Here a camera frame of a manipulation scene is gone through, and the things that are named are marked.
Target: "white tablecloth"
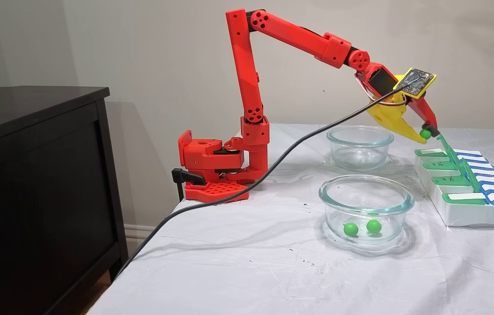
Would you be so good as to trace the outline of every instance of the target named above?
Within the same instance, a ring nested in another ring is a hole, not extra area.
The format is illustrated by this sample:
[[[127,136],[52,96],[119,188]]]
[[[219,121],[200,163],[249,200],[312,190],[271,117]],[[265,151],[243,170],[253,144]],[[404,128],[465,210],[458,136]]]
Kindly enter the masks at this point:
[[[317,127],[272,124],[269,163]],[[493,129],[441,132],[494,166]],[[417,201],[388,245],[353,247],[329,232],[317,190],[350,172],[334,166],[321,134],[249,200],[172,219],[89,314],[494,315],[494,228],[443,224],[413,168],[414,149],[433,147],[395,135],[387,163],[368,172],[408,185]]]

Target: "dresser top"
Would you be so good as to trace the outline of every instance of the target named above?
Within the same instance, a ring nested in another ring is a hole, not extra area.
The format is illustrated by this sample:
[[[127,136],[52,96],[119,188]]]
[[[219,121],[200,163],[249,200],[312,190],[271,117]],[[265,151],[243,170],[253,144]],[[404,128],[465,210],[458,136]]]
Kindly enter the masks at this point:
[[[0,87],[0,137],[107,96],[108,87]]]

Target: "wooden floor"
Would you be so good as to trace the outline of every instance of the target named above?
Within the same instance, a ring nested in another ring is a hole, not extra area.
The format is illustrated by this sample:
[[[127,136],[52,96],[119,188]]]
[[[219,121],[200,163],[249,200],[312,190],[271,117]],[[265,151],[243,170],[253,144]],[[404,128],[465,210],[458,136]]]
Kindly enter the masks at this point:
[[[87,311],[95,304],[95,301],[101,297],[103,292],[111,285],[111,279],[109,278],[109,271],[103,274],[101,278],[93,285],[86,293],[81,296],[78,303],[75,303],[75,315],[85,315]]]

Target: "black dresser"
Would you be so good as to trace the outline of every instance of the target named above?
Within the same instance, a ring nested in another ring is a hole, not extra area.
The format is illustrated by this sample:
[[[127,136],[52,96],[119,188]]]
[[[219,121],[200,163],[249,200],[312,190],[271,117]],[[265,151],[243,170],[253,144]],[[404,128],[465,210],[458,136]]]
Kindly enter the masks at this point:
[[[71,314],[128,258],[106,87],[0,87],[0,315]]]

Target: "red robot arm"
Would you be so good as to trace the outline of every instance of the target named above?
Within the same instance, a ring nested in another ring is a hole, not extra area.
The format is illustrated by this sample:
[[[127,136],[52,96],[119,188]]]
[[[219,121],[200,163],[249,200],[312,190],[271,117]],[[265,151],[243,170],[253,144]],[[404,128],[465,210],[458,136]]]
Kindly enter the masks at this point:
[[[361,82],[376,96],[392,91],[395,76],[382,64],[371,62],[369,54],[333,34],[317,33],[291,24],[265,10],[226,12],[233,59],[237,70],[244,115],[241,117],[241,137],[223,143],[215,139],[193,139],[191,131],[179,138],[181,165],[191,173],[201,175],[206,186],[185,186],[187,199],[215,201],[237,193],[242,184],[254,182],[268,169],[267,144],[269,123],[264,115],[259,92],[259,75],[255,70],[250,32],[261,32],[312,54],[335,68],[343,64],[357,71]],[[437,127],[435,116],[423,100],[411,104],[425,120]],[[249,152],[249,166],[241,168],[244,151]],[[247,199],[248,193],[236,200]]]

